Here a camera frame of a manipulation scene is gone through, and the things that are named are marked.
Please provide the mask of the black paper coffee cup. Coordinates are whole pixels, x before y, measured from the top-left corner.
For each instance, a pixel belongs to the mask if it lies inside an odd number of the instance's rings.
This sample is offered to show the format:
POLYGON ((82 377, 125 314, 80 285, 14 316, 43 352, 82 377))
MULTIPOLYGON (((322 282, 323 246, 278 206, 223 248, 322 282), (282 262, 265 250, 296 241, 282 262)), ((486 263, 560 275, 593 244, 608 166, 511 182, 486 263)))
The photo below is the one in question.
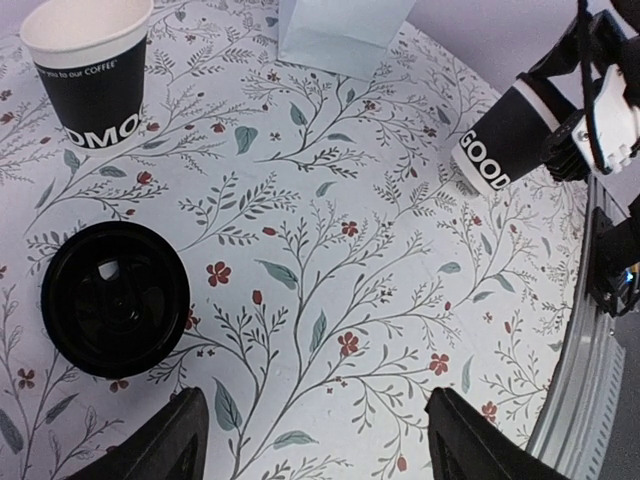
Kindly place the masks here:
POLYGON ((451 157, 467 183, 491 196, 542 164, 542 146, 576 107, 547 79, 517 76, 456 142, 451 157))

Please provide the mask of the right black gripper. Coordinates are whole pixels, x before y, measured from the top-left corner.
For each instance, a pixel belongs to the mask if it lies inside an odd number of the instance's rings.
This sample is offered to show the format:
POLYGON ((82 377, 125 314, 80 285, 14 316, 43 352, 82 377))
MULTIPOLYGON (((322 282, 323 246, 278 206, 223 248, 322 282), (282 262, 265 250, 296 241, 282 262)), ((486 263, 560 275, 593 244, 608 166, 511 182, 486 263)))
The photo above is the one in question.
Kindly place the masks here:
POLYGON ((572 137, 574 128, 583 117, 582 109, 574 111, 543 142, 541 160, 555 181, 582 181, 591 172, 572 137))

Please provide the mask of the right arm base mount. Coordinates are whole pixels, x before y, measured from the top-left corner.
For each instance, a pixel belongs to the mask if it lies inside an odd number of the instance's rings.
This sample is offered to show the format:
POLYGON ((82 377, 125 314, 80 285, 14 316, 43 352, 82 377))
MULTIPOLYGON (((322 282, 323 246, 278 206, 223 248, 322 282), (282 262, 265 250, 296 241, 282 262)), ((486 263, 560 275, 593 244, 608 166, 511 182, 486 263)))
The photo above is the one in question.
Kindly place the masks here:
POLYGON ((601 207, 591 217, 586 290, 611 317, 625 316, 639 302, 639 198, 628 209, 629 216, 617 225, 601 207))

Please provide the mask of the light blue paper bag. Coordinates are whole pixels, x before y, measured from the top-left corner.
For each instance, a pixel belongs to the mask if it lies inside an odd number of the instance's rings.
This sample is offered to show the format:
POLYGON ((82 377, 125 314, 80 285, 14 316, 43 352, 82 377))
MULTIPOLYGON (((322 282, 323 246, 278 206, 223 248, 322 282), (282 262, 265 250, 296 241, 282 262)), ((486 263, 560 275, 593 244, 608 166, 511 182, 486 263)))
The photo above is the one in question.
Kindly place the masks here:
POLYGON ((278 5, 278 59, 370 80, 413 0, 290 0, 278 5))

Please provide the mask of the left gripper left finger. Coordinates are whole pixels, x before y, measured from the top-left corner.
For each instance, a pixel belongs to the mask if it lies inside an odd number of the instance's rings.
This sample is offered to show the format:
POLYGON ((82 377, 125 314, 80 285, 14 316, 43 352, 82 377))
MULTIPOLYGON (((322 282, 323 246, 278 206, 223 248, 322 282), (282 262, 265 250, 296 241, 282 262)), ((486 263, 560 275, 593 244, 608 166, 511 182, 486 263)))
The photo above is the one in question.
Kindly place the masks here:
POLYGON ((208 406, 199 388, 186 388, 121 445, 70 477, 88 479, 202 479, 208 406))

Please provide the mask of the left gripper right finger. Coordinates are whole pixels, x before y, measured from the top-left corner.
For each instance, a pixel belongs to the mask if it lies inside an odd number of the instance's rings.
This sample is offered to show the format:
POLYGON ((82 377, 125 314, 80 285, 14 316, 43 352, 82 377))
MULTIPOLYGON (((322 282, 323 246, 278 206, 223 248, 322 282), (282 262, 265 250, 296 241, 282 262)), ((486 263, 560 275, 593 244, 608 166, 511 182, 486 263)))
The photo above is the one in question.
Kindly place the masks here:
POLYGON ((433 390, 425 408, 435 479, 562 479, 516 446, 452 388, 433 390))

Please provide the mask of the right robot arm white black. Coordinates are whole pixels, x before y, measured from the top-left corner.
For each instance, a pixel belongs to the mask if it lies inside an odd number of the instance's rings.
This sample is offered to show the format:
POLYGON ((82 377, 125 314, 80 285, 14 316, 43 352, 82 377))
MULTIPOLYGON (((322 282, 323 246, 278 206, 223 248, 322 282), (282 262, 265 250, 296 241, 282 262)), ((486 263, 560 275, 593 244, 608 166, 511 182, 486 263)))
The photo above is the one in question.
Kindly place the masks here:
POLYGON ((586 1, 527 73, 536 80, 578 76, 582 104, 552 130, 543 161, 559 181, 588 174, 617 200, 639 197, 639 3, 613 1, 589 11, 586 1))

